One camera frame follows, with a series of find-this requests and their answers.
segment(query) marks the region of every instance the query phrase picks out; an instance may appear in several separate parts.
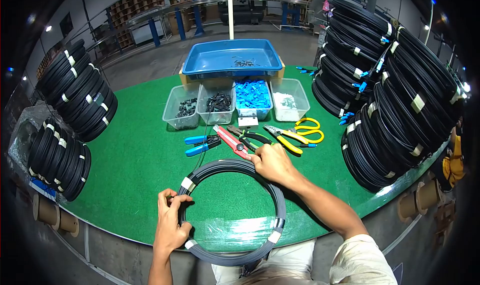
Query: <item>yellow-handled scissors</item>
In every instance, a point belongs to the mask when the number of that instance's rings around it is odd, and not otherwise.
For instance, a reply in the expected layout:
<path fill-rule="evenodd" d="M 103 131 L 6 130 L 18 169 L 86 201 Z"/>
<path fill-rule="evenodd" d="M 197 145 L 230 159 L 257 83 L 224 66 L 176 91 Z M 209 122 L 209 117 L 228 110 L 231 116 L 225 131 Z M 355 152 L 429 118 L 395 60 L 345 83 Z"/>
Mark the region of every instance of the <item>yellow-handled scissors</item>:
<path fill-rule="evenodd" d="M 280 129 L 280 128 L 277 128 L 277 127 L 274 127 L 274 126 L 270 126 L 270 125 L 263 125 L 263 127 L 268 132 L 270 132 L 275 138 L 277 138 L 277 140 L 280 143 L 282 143 L 285 146 L 285 148 L 291 150 L 294 153 L 302 154 L 303 151 L 301 149 L 297 148 L 296 146 L 294 146 L 293 144 L 291 144 L 282 135 L 286 135 L 288 137 L 296 139 L 303 144 L 309 144 L 308 139 L 304 138 L 303 136 L 298 135 L 297 133 L 294 133 L 294 132 L 291 132 L 291 131 L 288 131 L 288 130 L 283 130 L 283 129 Z"/>
<path fill-rule="evenodd" d="M 311 121 L 311 122 L 313 122 L 316 126 L 300 125 L 300 124 L 301 124 L 302 122 L 304 122 L 304 121 Z M 320 138 L 319 138 L 319 139 L 311 140 L 311 139 L 306 138 L 306 140 L 308 141 L 309 144 L 321 143 L 322 140 L 325 138 L 324 133 L 320 130 L 320 123 L 319 123 L 317 120 L 312 119 L 312 118 L 302 118 L 302 119 L 300 119 L 299 121 L 297 121 L 297 122 L 295 123 L 295 127 L 294 127 L 294 128 L 291 128 L 291 129 L 288 129 L 288 131 L 290 131 L 290 132 L 292 132 L 292 133 L 296 133 L 296 134 L 301 135 L 301 136 L 309 135 L 309 134 L 314 134 L 314 133 L 320 134 Z"/>

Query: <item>yellow-handled cable stripper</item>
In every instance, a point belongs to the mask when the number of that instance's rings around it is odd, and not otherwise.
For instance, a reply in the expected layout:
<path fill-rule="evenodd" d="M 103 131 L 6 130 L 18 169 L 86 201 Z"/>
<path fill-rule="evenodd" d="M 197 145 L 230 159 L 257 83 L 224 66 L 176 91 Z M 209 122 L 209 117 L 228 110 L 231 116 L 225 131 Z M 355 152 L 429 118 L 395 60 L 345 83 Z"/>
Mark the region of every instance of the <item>yellow-handled cable stripper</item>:
<path fill-rule="evenodd" d="M 285 148 L 291 150 L 294 153 L 302 154 L 303 151 L 297 148 L 296 146 L 294 146 L 293 144 L 291 144 L 289 141 L 287 141 L 282 135 L 293 138 L 303 144 L 309 144 L 308 139 L 304 138 L 301 135 L 298 135 L 297 133 L 294 133 L 288 130 L 283 130 L 270 125 L 263 125 L 263 127 L 265 128 L 265 130 L 270 132 L 273 135 L 273 137 L 275 137 L 281 144 L 283 144 Z"/>

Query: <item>green workbench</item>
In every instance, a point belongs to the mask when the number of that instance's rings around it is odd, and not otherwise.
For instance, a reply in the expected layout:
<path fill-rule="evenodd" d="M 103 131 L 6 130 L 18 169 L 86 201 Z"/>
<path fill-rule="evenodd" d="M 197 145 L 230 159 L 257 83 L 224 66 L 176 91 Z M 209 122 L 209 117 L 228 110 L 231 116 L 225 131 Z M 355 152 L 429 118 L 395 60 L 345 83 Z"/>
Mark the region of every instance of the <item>green workbench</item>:
<path fill-rule="evenodd" d="M 411 169 L 392 186 L 374 194 L 353 179 L 343 161 L 340 138 L 345 126 L 329 114 L 312 94 L 312 77 L 294 66 L 285 68 L 285 78 L 299 79 L 310 102 L 308 117 L 321 124 L 325 139 L 316 148 L 291 156 L 295 167 L 316 185 L 349 204 L 360 217 L 375 211 L 417 180 L 439 152 L 419 168 Z M 203 135 L 201 120 L 195 129 L 176 131 L 162 121 L 170 89 L 180 85 L 178 75 L 119 90 L 118 110 L 108 128 L 88 143 L 92 167 L 78 198 L 63 206 L 81 219 L 121 237 L 152 244 L 157 226 L 158 193 L 177 191 L 198 156 L 186 157 L 191 148 L 183 139 Z M 232 123 L 237 120 L 234 112 Z M 273 110 L 265 123 L 280 128 L 292 122 L 277 122 Z M 270 137 L 263 129 L 259 132 Z M 214 134 L 208 126 L 207 134 Z M 202 163 L 238 158 L 225 143 L 208 150 Z M 195 188 L 195 204 L 187 208 L 187 220 L 194 226 L 194 238 L 213 252 L 249 251 L 270 235 L 275 216 L 273 201 L 253 179 L 238 173 L 218 174 Z M 329 231 L 316 222 L 307 207 L 291 192 L 285 192 L 286 222 L 278 246 L 308 240 Z"/>

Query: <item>blue plastic tray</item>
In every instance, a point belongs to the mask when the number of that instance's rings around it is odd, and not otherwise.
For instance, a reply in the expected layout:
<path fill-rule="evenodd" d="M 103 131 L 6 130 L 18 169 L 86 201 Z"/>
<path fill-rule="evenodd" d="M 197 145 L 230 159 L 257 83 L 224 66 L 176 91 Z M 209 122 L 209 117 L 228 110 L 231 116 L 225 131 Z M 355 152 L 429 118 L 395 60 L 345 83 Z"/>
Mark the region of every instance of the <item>blue plastic tray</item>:
<path fill-rule="evenodd" d="M 236 66 L 235 61 L 254 66 Z M 194 45 L 182 73 L 192 80 L 229 76 L 273 76 L 282 63 L 267 39 L 233 39 Z"/>

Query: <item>clear plastic container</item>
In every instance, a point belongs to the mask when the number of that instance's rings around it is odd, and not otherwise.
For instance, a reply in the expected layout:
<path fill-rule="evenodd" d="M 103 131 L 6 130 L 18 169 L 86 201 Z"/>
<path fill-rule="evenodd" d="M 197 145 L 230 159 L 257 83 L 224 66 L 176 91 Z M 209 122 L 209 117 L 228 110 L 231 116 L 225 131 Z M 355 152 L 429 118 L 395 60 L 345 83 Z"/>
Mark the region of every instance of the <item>clear plastic container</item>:
<path fill-rule="evenodd" d="M 267 87 L 268 97 L 270 99 L 270 108 L 238 108 L 237 107 L 237 113 L 239 118 L 256 116 L 258 120 L 264 120 L 267 117 L 268 112 L 270 111 L 270 109 L 273 108 L 273 100 L 272 100 L 272 94 L 270 93 L 270 88 L 268 86 L 268 81 L 265 79 L 264 81 Z"/>
<path fill-rule="evenodd" d="M 229 94 L 232 97 L 232 103 L 230 104 L 229 111 L 212 113 L 207 111 L 208 98 L 216 95 L 217 93 L 225 95 Z M 198 114 L 200 114 L 201 118 L 207 125 L 230 124 L 236 104 L 235 89 L 232 86 L 231 80 L 223 78 L 218 80 L 213 79 L 204 81 L 200 85 L 196 111 Z"/>
<path fill-rule="evenodd" d="M 297 79 L 272 78 L 270 79 L 270 90 L 273 97 L 273 107 L 275 108 L 275 118 L 279 121 L 297 121 L 305 115 L 310 109 L 307 95 L 303 86 Z M 279 97 L 275 93 L 291 95 L 297 109 L 290 109 L 281 104 Z"/>
<path fill-rule="evenodd" d="M 200 83 L 190 83 L 172 88 L 168 100 L 166 100 L 162 120 L 166 121 L 177 130 L 197 127 L 198 113 L 196 112 L 196 109 L 192 115 L 181 118 L 176 118 L 175 116 L 179 113 L 178 108 L 180 107 L 180 102 L 192 98 L 198 98 L 199 89 Z"/>

